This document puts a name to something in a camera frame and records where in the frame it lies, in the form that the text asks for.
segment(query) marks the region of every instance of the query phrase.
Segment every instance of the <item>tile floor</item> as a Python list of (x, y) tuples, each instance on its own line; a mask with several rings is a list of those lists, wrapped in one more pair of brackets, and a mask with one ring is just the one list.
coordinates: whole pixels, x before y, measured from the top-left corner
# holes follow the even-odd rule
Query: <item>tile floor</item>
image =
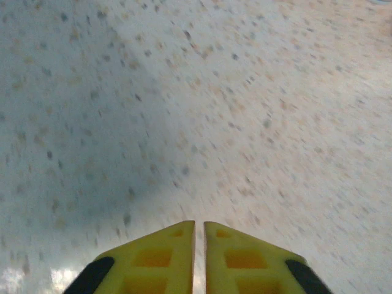
[(197, 221), (391, 293), (392, 5), (1, 0), (0, 293)]

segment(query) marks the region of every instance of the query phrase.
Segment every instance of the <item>speckled floor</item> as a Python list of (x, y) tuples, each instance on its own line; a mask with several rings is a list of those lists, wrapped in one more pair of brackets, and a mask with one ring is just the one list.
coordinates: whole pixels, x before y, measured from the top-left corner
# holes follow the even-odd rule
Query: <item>speckled floor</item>
[(392, 4), (0, 1), (0, 293), (197, 221), (391, 293)]

